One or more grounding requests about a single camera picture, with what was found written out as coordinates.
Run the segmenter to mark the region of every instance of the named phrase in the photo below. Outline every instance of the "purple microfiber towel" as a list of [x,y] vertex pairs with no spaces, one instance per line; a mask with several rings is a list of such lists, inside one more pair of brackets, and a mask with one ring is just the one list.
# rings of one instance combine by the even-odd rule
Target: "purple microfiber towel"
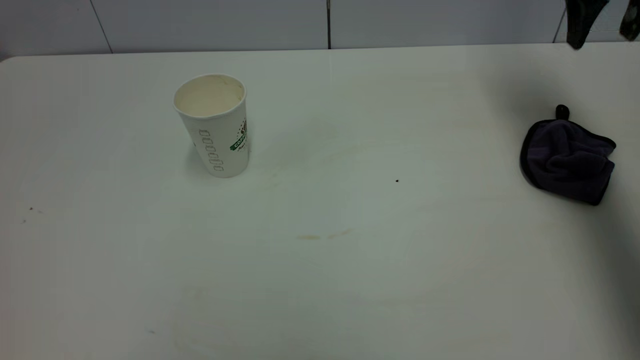
[[520,152],[522,170],[537,188],[598,205],[614,166],[607,156],[616,143],[569,121],[564,105],[556,117],[530,128]]

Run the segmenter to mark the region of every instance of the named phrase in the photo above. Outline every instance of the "paper cup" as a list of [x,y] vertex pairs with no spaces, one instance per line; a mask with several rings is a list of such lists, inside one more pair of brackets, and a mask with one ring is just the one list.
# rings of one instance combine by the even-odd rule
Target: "paper cup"
[[195,77],[173,96],[173,107],[213,176],[236,176],[249,162],[245,99],[244,84],[223,74]]

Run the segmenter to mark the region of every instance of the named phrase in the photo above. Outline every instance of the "white wall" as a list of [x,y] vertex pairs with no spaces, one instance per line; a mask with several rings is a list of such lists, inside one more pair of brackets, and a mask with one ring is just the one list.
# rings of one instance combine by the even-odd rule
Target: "white wall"
[[553,42],[564,0],[332,0],[333,48]]
[[115,53],[326,49],[325,0],[93,0]]
[[[620,35],[620,23],[628,4],[628,0],[610,0],[593,23],[587,42],[627,41]],[[560,24],[556,42],[566,42],[566,14]]]
[[89,0],[0,1],[0,60],[17,55],[108,52]]

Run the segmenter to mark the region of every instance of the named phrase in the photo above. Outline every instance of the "green label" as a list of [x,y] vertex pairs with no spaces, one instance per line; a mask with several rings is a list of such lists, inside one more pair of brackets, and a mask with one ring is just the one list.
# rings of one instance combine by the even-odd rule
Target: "green label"
[[244,141],[245,138],[246,138],[246,131],[244,132],[244,134],[242,134],[242,136],[240,136],[240,139],[238,139],[238,141],[236,141],[235,144],[229,147],[229,149],[231,149],[231,151],[236,150],[240,145],[242,145],[242,142]]

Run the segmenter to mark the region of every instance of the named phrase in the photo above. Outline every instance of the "white table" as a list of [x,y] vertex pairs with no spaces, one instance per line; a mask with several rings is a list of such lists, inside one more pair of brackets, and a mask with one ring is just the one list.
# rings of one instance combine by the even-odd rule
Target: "white table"
[[[206,72],[232,179],[172,109]],[[638,359],[638,84],[639,44],[4,61],[0,358]],[[599,207],[520,173],[559,103],[618,143]]]

